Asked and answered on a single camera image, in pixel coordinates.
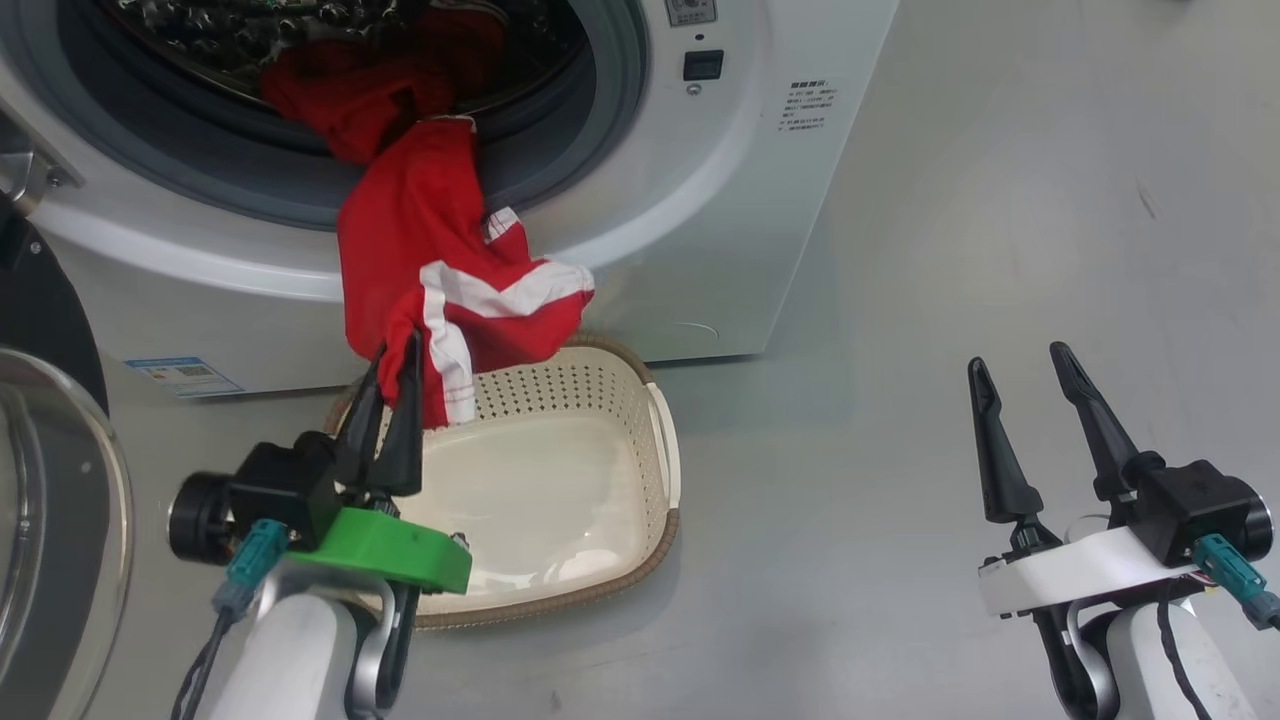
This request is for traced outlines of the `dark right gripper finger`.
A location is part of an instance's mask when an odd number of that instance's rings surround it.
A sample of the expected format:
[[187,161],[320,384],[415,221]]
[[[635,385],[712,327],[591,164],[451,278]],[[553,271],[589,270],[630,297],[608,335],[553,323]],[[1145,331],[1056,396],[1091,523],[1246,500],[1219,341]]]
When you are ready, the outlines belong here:
[[1134,503],[1140,480],[1166,468],[1164,457],[1155,451],[1138,450],[1069,345],[1052,342],[1050,356],[1062,395],[1080,419],[1097,473],[1094,495],[1112,503]]
[[1037,553],[1057,548],[1061,539],[1039,520],[1044,503],[1025,477],[1001,420],[1002,402],[982,357],[966,368],[970,388],[975,454],[980,492],[988,523],[1012,527],[1014,553]]

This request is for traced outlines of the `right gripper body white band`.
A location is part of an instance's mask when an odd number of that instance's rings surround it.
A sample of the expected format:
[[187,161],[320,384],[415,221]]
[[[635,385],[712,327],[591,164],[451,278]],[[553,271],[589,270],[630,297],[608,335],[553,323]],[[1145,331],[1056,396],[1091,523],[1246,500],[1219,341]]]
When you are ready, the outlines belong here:
[[978,570],[987,614],[1014,615],[1076,600],[1129,591],[1156,582],[1202,573],[1193,550],[1176,550],[1171,560],[1155,552],[1132,521],[1066,544],[1016,559],[996,559]]

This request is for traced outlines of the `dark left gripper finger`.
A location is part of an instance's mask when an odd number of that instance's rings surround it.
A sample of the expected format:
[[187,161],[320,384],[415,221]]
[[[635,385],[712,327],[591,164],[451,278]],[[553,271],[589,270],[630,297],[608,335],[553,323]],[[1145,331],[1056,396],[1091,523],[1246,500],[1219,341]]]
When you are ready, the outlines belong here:
[[411,331],[396,373],[396,398],[383,384],[390,402],[390,420],[375,461],[375,488],[393,497],[420,492],[422,482],[422,333]]
[[356,384],[335,436],[339,448],[338,482],[346,491],[365,486],[376,457],[385,411],[385,400],[379,383],[379,370],[385,351],[387,346],[383,345],[364,378]]

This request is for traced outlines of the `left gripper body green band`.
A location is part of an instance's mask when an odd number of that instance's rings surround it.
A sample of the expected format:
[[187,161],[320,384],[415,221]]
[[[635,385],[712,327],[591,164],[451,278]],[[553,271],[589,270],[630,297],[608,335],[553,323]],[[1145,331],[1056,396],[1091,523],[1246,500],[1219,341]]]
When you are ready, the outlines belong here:
[[472,555],[463,539],[376,509],[306,503],[287,497],[283,509],[260,509],[229,475],[196,473],[179,488],[168,514],[172,552],[186,561],[225,568],[229,582],[260,585],[292,560],[355,571],[416,588],[425,594],[466,592]]

